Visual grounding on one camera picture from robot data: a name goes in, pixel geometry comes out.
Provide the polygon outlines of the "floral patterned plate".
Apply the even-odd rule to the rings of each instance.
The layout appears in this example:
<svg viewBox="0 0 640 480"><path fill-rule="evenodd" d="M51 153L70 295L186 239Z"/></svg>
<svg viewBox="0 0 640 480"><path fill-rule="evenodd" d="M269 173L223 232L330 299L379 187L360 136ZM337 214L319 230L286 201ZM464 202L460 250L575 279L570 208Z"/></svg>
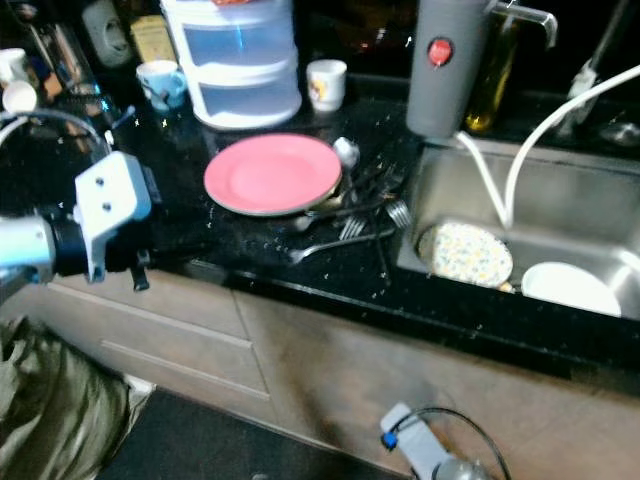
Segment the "floral patterned plate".
<svg viewBox="0 0 640 480"><path fill-rule="evenodd" d="M498 288L515 270L515 257L497 234L461 221L444 221L415 244L431 274L456 282Z"/></svg>

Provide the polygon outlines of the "olive green fabric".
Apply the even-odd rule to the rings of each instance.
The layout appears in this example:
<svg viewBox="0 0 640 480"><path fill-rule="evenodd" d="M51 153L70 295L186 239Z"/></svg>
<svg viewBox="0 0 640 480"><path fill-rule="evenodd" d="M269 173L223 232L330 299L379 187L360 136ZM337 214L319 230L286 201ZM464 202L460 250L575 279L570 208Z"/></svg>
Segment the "olive green fabric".
<svg viewBox="0 0 640 480"><path fill-rule="evenodd" d="M155 389L35 321L4 326L0 479L99 480Z"/></svg>

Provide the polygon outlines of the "pink plate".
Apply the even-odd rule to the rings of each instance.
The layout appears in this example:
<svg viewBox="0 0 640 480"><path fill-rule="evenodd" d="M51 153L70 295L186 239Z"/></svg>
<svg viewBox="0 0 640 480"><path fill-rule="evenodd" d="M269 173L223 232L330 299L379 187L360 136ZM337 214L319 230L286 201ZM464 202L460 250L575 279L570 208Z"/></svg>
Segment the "pink plate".
<svg viewBox="0 0 640 480"><path fill-rule="evenodd" d="M224 209L274 218L320 204L342 173L338 152L328 143L306 134L256 134L211 157L204 189Z"/></svg>

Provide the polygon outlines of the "black floor mat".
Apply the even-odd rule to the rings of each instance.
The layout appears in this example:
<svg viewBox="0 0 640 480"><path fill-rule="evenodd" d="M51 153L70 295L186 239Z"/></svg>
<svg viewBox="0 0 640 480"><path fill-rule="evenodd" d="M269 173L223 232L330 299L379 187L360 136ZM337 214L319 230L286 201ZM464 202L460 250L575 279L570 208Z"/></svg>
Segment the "black floor mat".
<svg viewBox="0 0 640 480"><path fill-rule="evenodd" d="M95 480L399 480L232 413L156 390Z"/></svg>

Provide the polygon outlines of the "brown wooden base cabinet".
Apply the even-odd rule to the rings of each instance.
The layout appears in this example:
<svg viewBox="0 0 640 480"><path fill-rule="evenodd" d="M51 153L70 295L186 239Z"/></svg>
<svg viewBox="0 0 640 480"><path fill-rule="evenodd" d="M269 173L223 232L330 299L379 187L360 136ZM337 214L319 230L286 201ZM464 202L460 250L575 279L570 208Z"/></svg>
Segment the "brown wooden base cabinet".
<svg viewBox="0 0 640 480"><path fill-rule="evenodd" d="M404 458L379 442L397 403L465 413L431 424L490 461L484 428L516 480L640 480L640 399L219 285L67 280L23 289L0 312L50 326L111 369L401 474Z"/></svg>

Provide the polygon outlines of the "small white cup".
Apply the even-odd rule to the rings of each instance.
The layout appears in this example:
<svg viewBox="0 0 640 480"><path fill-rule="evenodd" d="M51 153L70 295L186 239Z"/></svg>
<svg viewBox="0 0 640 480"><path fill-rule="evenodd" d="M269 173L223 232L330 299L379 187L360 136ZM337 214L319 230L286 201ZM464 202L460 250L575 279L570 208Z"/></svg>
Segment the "small white cup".
<svg viewBox="0 0 640 480"><path fill-rule="evenodd" d="M0 81L1 87L8 87L13 83L31 84L32 79L27 73L27 56L22 47L8 47L0 51Z"/></svg>
<svg viewBox="0 0 640 480"><path fill-rule="evenodd" d="M32 84L13 81L3 86L3 109L5 113L17 115L38 108L38 91Z"/></svg>

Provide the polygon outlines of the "long silver fork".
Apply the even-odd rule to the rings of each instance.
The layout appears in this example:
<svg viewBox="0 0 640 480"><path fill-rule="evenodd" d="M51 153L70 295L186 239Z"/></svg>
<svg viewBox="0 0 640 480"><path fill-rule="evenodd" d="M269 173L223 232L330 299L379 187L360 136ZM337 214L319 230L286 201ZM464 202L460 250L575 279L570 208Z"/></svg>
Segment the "long silver fork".
<svg viewBox="0 0 640 480"><path fill-rule="evenodd" d="M378 230L378 232L365 234L365 236L356 236L348 239L337 239L337 241L326 242L321 244L312 244L310 247L301 248L301 250L288 250L285 253L289 261L289 265L301 264L307 257L315 255L315 253L326 250L335 250L335 248L351 246L351 244L364 243L369 241L379 241L379 239L393 236L397 233L397 229Z"/></svg>

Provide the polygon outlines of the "tan tin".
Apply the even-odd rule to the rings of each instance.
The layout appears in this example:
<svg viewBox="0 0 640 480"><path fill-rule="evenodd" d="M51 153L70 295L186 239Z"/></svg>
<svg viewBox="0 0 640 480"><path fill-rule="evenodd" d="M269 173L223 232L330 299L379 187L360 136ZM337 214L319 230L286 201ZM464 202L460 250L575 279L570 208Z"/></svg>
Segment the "tan tin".
<svg viewBox="0 0 640 480"><path fill-rule="evenodd" d="M164 15L141 15L131 22L131 37L142 63L177 61Z"/></svg>

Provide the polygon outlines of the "translucent plastic drawer tower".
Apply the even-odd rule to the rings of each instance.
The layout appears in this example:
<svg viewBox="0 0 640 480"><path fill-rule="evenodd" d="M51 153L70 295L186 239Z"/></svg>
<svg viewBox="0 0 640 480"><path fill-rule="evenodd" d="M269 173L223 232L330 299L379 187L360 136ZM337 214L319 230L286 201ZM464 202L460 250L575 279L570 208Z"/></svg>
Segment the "translucent plastic drawer tower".
<svg viewBox="0 0 640 480"><path fill-rule="evenodd" d="M292 0L160 0L195 115L218 131L279 125L302 106Z"/></svg>

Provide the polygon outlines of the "silver spoon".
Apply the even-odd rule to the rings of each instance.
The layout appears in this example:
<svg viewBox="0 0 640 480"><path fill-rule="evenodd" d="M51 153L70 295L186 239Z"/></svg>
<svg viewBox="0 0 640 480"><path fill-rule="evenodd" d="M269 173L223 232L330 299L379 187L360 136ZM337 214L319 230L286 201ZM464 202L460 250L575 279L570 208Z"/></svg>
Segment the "silver spoon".
<svg viewBox="0 0 640 480"><path fill-rule="evenodd" d="M337 152L340 164L343 168L352 172L358 165L358 159L360 159L360 147L352 140L348 140L346 137L339 137L333 142L332 147Z"/></svg>

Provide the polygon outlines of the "grey dispenser with red button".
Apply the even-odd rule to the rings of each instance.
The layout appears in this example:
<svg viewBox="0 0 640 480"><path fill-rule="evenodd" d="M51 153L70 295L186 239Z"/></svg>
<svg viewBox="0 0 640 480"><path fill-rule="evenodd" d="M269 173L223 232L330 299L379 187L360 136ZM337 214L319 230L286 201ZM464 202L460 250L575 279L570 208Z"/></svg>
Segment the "grey dispenser with red button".
<svg viewBox="0 0 640 480"><path fill-rule="evenodd" d="M461 128L494 0L419 0L406 124L426 138Z"/></svg>

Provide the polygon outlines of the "stainless steel sink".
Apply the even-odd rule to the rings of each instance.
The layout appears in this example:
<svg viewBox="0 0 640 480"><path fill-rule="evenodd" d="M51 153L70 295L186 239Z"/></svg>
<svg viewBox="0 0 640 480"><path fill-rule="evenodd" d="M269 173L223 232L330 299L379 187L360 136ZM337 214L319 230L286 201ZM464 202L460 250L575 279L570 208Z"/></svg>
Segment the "stainless steel sink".
<svg viewBox="0 0 640 480"><path fill-rule="evenodd" d="M461 221L497 234L515 270L494 291L522 294L525 270L568 262L603 280L622 307L640 320L640 161L534 148L518 169L515 215L500 220L495 201L515 160L515 143L477 141L430 145L407 188L412 227L399 244L402 268L431 274L415 250L426 229Z"/></svg>

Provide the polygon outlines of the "chrome spout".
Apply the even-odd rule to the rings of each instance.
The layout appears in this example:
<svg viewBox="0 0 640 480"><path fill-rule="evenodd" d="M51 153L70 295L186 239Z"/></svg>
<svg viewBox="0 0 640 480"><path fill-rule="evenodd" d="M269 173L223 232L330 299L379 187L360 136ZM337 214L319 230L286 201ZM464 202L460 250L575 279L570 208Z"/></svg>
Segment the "chrome spout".
<svg viewBox="0 0 640 480"><path fill-rule="evenodd" d="M516 20L525 20L543 28L545 46L553 49L558 44L559 20L556 15L544 10L532 9L529 6L518 5L518 0L490 0L490 12Z"/></svg>

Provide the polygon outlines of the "grey round wall socket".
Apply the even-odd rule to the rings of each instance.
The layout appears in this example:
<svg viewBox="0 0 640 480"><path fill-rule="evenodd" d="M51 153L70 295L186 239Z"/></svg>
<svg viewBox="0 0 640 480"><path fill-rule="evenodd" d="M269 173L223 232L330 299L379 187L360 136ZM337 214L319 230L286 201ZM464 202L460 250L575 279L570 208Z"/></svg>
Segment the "grey round wall socket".
<svg viewBox="0 0 640 480"><path fill-rule="evenodd" d="M101 64L119 68L132 59L131 45L110 0L83 0L79 18Z"/></svg>

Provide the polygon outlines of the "black handled utensil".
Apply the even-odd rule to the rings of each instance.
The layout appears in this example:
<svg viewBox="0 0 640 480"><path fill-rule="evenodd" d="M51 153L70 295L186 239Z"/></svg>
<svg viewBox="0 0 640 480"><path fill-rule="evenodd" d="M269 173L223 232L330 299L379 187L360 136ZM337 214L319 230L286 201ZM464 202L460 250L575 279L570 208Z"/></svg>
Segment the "black handled utensil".
<svg viewBox="0 0 640 480"><path fill-rule="evenodd" d="M353 182L348 184L342 201L340 201L338 214L348 215L351 212L374 205L376 200L380 200L394 189L401 187L406 177L407 170L404 169L404 165L376 165L371 172L356 177Z"/></svg>

